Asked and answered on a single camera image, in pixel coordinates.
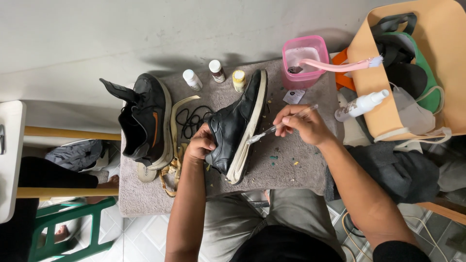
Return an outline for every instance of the pink toothbrush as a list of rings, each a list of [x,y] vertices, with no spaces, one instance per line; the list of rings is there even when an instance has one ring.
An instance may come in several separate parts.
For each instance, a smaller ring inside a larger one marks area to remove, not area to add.
[[[301,59],[298,62],[298,66],[290,66],[288,68],[288,72],[291,74],[297,74],[301,72],[302,67],[300,67],[300,65],[302,64],[308,64],[308,65],[311,65],[311,66],[314,66],[314,67],[317,67],[323,70],[332,71],[332,72],[349,72],[349,71],[354,71],[354,70],[359,70],[359,69],[366,69],[369,67],[377,67],[382,63],[383,60],[384,58],[381,55],[379,55],[379,56],[372,57],[369,59],[361,60],[356,63],[346,64],[346,65],[331,65],[331,64],[326,64],[326,63],[322,63],[316,60],[305,58],[305,59]]]

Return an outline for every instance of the white card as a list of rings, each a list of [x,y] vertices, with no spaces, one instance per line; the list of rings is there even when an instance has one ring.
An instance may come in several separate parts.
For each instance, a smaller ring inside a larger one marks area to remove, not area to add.
[[[300,89],[290,90],[283,98],[283,101],[287,102],[288,104],[298,104],[304,93],[306,93],[306,91]]]

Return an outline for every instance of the spray bottle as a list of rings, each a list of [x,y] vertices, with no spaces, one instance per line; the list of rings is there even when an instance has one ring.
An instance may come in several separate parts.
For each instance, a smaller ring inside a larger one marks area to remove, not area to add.
[[[374,107],[382,102],[389,95],[387,89],[380,92],[370,93],[366,96],[360,96],[349,102],[345,107],[340,107],[335,111],[335,118],[344,122],[351,117],[357,117],[374,109]]]

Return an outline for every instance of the pink plastic container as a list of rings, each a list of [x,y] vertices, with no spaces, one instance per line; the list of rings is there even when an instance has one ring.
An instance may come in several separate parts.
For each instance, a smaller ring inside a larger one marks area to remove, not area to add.
[[[309,88],[317,82],[323,73],[325,73],[325,70],[308,65],[302,66],[305,70],[301,73],[288,73],[288,67],[296,66],[300,59],[319,59],[323,63],[329,63],[327,47],[325,46],[323,38],[318,35],[310,35],[288,40],[283,45],[282,54],[283,68],[281,71],[281,82],[283,83],[283,87],[288,90]]]

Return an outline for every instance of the shoe sole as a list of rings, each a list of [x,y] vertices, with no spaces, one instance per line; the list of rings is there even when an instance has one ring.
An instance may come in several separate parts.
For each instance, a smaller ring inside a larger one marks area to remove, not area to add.
[[[171,140],[170,132],[171,96],[165,84],[162,81],[160,81],[160,79],[158,79],[157,77],[155,77],[155,79],[157,79],[157,81],[160,83],[160,86],[162,86],[162,89],[164,90],[165,94],[166,106],[164,116],[164,153],[157,161],[153,162],[152,165],[147,167],[147,169],[149,170],[158,170],[166,167],[168,164],[171,163],[174,157],[173,141]]]
[[[243,179],[243,175],[247,168],[247,159],[249,154],[249,149],[251,145],[247,144],[246,141],[250,139],[257,128],[257,123],[259,121],[262,107],[265,102],[265,94],[267,91],[267,73],[264,69],[260,70],[260,85],[259,92],[257,94],[256,105],[254,106],[253,113],[249,119],[246,130],[244,132],[243,138],[241,139],[240,145],[236,150],[233,161],[228,169],[226,178],[230,180],[232,185],[238,184]]]

